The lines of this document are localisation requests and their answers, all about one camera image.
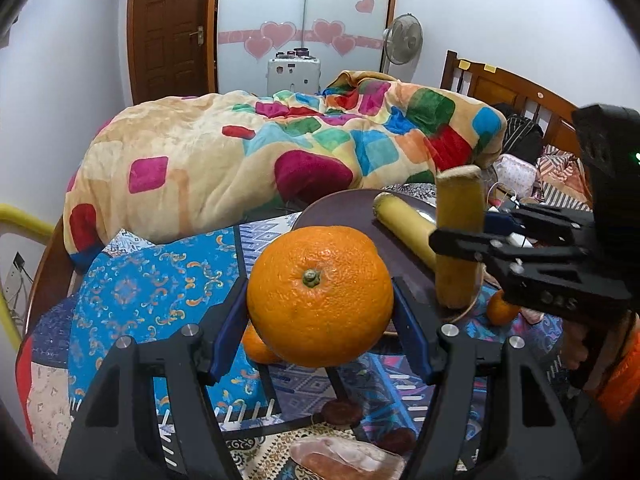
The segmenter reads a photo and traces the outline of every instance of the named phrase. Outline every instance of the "door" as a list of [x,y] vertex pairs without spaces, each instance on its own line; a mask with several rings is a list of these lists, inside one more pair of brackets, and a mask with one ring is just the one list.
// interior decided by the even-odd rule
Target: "door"
[[320,88],[343,70],[380,70],[389,0],[306,0],[304,45],[320,59]]
[[129,57],[135,104],[207,93],[207,0],[129,0]]
[[218,91],[267,95],[276,52],[302,46],[305,0],[218,0]]

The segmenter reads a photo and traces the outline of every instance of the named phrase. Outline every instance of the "sliding closet door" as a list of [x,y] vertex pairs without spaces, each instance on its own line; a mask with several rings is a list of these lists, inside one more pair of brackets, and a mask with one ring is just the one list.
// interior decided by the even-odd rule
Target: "sliding closet door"
[[218,0],[218,92],[267,92],[267,61],[302,42],[305,0]]
[[380,70],[388,0],[306,0],[305,46],[322,62],[320,87],[342,70]]

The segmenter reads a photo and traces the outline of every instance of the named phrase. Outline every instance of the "wooden bed frame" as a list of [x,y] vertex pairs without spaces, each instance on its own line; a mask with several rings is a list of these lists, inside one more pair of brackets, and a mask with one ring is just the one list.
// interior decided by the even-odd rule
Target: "wooden bed frame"
[[[489,105],[508,103],[518,113],[523,113],[533,103],[535,105],[533,120],[535,121],[540,120],[541,110],[548,110],[551,115],[546,127],[545,143],[565,152],[580,155],[580,147],[571,118],[571,113],[576,107],[569,101],[506,70],[460,59],[457,53],[450,50],[447,52],[440,88],[463,93],[463,89],[466,89],[463,81],[468,80],[468,74],[470,74],[470,81],[467,96]],[[452,88],[456,79],[458,80],[456,88]],[[42,314],[74,290],[76,284],[80,283],[79,278],[81,276],[76,274],[75,265],[65,249],[61,218],[33,280],[25,323],[26,333],[36,326]]]
[[[471,81],[465,95],[488,105],[510,104],[519,114],[534,104],[533,120],[536,122],[540,120],[540,112],[543,109],[548,110],[551,117],[546,127],[545,144],[580,156],[580,145],[571,118],[571,113],[576,109],[575,105],[519,75],[482,63],[469,62],[459,58],[458,54],[451,50],[447,52],[440,88],[462,93],[465,87],[463,80],[467,73],[471,74]],[[452,88],[456,78],[456,88]]]

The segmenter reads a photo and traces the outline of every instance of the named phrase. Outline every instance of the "clothing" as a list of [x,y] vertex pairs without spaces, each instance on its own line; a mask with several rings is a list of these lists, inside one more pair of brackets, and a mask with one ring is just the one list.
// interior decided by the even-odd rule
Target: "clothing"
[[640,391],[640,331],[633,335],[635,342],[616,367],[601,393],[598,402],[610,420],[619,421]]
[[536,165],[542,154],[544,133],[540,125],[523,115],[513,106],[500,103],[494,105],[507,118],[507,131],[504,133],[502,152],[516,156],[520,160]]

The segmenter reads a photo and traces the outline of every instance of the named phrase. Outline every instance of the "striped cloth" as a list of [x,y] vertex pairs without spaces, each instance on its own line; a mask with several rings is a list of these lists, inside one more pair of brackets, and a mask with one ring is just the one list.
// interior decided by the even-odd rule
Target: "striped cloth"
[[545,146],[538,159],[543,200],[547,205],[590,211],[591,193],[584,168],[573,153]]
[[591,211],[591,208],[584,202],[580,202],[577,198],[570,197],[547,182],[542,183],[542,196],[544,203],[553,207],[567,207],[580,211]]

